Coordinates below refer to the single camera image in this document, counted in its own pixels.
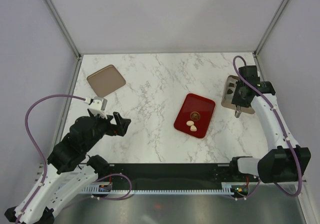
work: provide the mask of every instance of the tan tray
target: tan tray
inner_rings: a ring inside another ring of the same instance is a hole
[[[225,81],[223,96],[222,96],[222,101],[221,101],[221,106],[223,106],[224,108],[236,110],[236,106],[234,104],[232,104],[231,101],[234,96],[234,92],[236,90],[236,82],[237,81],[239,81],[239,77],[235,76],[235,75],[229,75]],[[249,108],[241,107],[241,112],[248,113],[248,114],[254,114],[255,110],[253,110],[252,107],[249,107]]]
[[[104,98],[126,84],[126,80],[114,65],[108,65],[96,71],[89,75],[86,80],[100,98]]]

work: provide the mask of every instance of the metal frame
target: metal frame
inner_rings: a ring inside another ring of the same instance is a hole
[[[52,2],[52,0],[44,0],[45,4],[47,5],[53,19],[55,20],[55,22],[57,23],[60,31],[62,32],[62,34],[64,35],[66,41],[68,42],[70,48],[72,49],[74,55],[79,59],[81,57],[81,54],[76,46],[76,44],[74,43],[74,41],[72,40],[66,25],[64,24],[64,22],[62,21],[54,3]]]
[[[256,47],[255,51],[253,52],[255,55],[259,55],[261,52],[262,48],[264,47],[270,33],[274,29],[275,25],[277,24],[278,20],[280,19],[282,13],[284,12],[286,6],[288,5],[290,0],[282,0],[280,3],[278,9],[276,10],[271,22],[269,23],[268,27],[266,28],[258,46]]]
[[[73,71],[73,76],[72,76],[72,79],[71,79],[71,82],[70,82],[70,85],[69,85],[69,89],[68,89],[68,92],[67,94],[68,95],[72,95],[74,93],[74,90],[75,90],[75,87],[76,87],[76,83],[77,83],[77,79],[78,79],[78,75],[79,75],[79,72],[80,72],[80,67],[81,67],[81,64],[82,64],[82,60],[83,60],[83,57],[80,57],[77,62],[76,62],[76,65],[74,67],[74,71]],[[72,98],[67,98],[64,102],[64,105],[63,105],[63,108],[62,108],[62,113],[60,115],[60,122],[57,126],[57,129],[56,129],[56,132],[54,134],[54,138],[52,140],[52,145],[51,145],[51,149],[50,151],[52,152],[54,146],[60,142],[61,138],[62,138],[62,135],[64,133],[64,129],[65,129],[65,125],[66,125],[66,121],[67,121],[67,117],[68,117],[68,112],[69,112],[69,108],[70,108],[70,105],[71,105],[71,100]]]

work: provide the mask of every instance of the white marble countertop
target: white marble countertop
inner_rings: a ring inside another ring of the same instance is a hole
[[[99,154],[110,163],[226,163],[236,156],[262,158],[267,141],[257,115],[221,106],[228,75],[235,75],[234,56],[254,65],[251,53],[106,54],[83,57],[74,95],[94,97],[87,77],[114,65],[126,85],[109,94],[106,109],[132,120],[124,137],[105,136],[89,155]],[[205,138],[198,139],[174,128],[188,93],[216,102]],[[87,105],[72,100],[64,135]]]

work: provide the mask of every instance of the small food item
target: small food item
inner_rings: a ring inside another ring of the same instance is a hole
[[[188,121],[186,122],[186,124],[187,124],[189,127],[191,127],[191,126],[193,126],[195,123],[194,123],[192,120],[188,120]]]
[[[190,131],[192,131],[192,132],[196,132],[196,131],[197,131],[196,126],[195,126],[195,125],[192,125],[192,126],[190,127]]]

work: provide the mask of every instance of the white wall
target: white wall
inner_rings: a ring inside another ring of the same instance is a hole
[[[259,56],[282,114],[311,162],[306,170],[320,208],[320,0],[291,0]]]
[[[53,0],[81,53],[253,51],[281,0]]]
[[[40,158],[24,118],[29,106],[65,94],[76,58],[43,0],[0,0],[0,223],[30,191]],[[48,100],[30,114],[30,130],[48,155],[63,106]]]

